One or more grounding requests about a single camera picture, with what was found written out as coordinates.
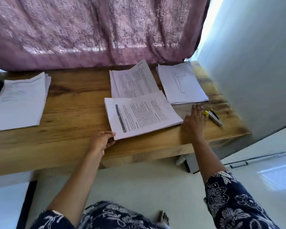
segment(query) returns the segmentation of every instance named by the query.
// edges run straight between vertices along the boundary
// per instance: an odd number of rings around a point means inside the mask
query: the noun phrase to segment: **left hand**
[[[113,139],[115,135],[116,133],[112,131],[101,131],[93,134],[90,138],[88,153],[102,157],[105,153],[104,150],[115,143]]]

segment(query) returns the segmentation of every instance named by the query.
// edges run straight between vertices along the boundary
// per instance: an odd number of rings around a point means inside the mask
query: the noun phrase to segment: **wooden desk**
[[[209,120],[205,138],[212,142],[249,134],[199,63],[194,62],[193,67],[210,99],[203,105],[206,109],[212,107],[225,125],[220,128]],[[110,130],[104,106],[104,98],[111,97],[108,70],[48,71],[52,83],[40,125],[0,132],[0,175],[76,164],[87,150],[91,133]],[[151,70],[163,89],[155,68]],[[30,78],[36,74],[11,73],[7,79]],[[183,118],[190,113],[191,104],[174,108]],[[194,152],[188,143],[180,126],[122,139],[105,151],[101,168]]]

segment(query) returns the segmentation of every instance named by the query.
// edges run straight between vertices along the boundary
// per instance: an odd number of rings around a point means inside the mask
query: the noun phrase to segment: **printed document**
[[[39,125],[51,77],[5,80],[0,92],[0,131]]]
[[[157,72],[168,102],[185,104],[209,100],[199,85],[190,62],[174,66],[158,65]]]
[[[115,140],[183,122],[162,91],[135,98],[105,98],[105,106]]]
[[[109,73],[111,96],[113,98],[116,98],[117,94],[120,98],[133,98],[159,91],[145,60],[142,60],[129,70],[114,70]]]

